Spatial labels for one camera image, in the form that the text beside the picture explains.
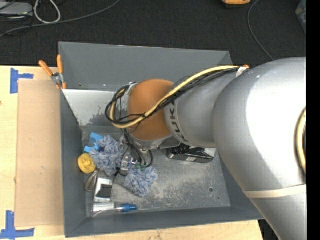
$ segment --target blue plastic piece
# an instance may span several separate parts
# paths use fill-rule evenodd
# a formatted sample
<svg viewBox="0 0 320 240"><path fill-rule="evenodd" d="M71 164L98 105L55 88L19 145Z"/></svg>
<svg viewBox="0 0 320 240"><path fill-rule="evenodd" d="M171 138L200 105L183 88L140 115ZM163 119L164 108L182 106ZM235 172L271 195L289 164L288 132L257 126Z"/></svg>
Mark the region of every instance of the blue plastic piece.
<svg viewBox="0 0 320 240"><path fill-rule="evenodd" d="M33 237L35 233L35 228L26 230L16 230L15 228L15 213L13 211L7 210L5 221L5 229L0 232L0 239L10 239L15 240L16 238L27 238Z"/></svg>
<svg viewBox="0 0 320 240"><path fill-rule="evenodd" d="M19 74L18 70L15 70L13 67L11 68L11 80L10 80L10 93L16 94L18 93L18 80L19 79L33 79L33 74Z"/></svg>
<svg viewBox="0 0 320 240"><path fill-rule="evenodd" d="M123 208L122 212L128 213L130 211L135 211L137 209L137 206L135 204L124 203L122 205L122 208Z"/></svg>
<svg viewBox="0 0 320 240"><path fill-rule="evenodd" d="M99 150L100 146L98 145L98 142L103 139L103 136L92 132L90 135L90 142L93 143L94 146L85 146L83 151L89 153L92 149Z"/></svg>

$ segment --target gray bin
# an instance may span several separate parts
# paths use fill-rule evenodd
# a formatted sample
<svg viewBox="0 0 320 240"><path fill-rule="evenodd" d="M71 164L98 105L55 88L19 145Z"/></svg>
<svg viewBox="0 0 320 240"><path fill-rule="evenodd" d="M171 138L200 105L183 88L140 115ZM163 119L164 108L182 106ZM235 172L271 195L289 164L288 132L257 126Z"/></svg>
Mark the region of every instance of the gray bin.
<svg viewBox="0 0 320 240"><path fill-rule="evenodd" d="M60 95L64 233L93 236L225 222L260 220L262 215L243 194L218 152L209 163L172 160L154 151L158 180L147 197L114 184L111 199L137 205L130 213L92 217L93 195L85 191L88 175L78 157L92 132L121 132L104 115L113 94L129 82L165 79L176 82L204 69L232 65L228 51L60 42L64 79Z"/></svg>

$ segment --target orange handle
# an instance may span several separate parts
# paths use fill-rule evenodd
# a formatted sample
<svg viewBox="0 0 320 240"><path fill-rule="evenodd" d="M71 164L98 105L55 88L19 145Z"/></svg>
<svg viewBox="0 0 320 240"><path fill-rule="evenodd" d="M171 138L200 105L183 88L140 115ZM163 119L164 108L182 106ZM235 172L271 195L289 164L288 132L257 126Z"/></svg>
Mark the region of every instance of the orange handle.
<svg viewBox="0 0 320 240"><path fill-rule="evenodd" d="M62 60L61 60L61 55L60 54L56 57L56 64L58 66L59 74L62 74L64 72L64 67L62 65Z"/></svg>
<svg viewBox="0 0 320 240"><path fill-rule="evenodd" d="M52 75L54 73L52 72L52 70L48 67L48 65L43 60L39 60L39 65L40 65L41 68L43 68L43 70L46 72L46 74L49 77L52 77Z"/></svg>

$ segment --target black object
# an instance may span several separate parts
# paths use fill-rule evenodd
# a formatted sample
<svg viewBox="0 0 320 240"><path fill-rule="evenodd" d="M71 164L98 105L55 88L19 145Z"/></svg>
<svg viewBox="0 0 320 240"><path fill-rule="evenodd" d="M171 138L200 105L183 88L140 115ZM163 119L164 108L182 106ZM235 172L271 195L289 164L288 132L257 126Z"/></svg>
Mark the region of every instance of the black object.
<svg viewBox="0 0 320 240"><path fill-rule="evenodd" d="M185 144L180 144L176 147L171 147L167 150L167 157L170 159L196 162L196 163L209 163L214 159L213 156L207 154L202 147L190 147Z"/></svg>
<svg viewBox="0 0 320 240"><path fill-rule="evenodd" d="M96 194L98 198L111 198L111 191L112 191L112 186L111 185L101 185L101 189Z"/></svg>

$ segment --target cardboard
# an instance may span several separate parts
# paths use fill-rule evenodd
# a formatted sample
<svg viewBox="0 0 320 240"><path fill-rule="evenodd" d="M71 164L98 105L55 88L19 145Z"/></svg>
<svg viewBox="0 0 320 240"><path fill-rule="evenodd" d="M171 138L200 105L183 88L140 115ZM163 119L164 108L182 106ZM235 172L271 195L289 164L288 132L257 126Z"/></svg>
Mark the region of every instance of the cardboard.
<svg viewBox="0 0 320 240"><path fill-rule="evenodd" d="M15 226L63 225L60 91L19 80Z"/></svg>

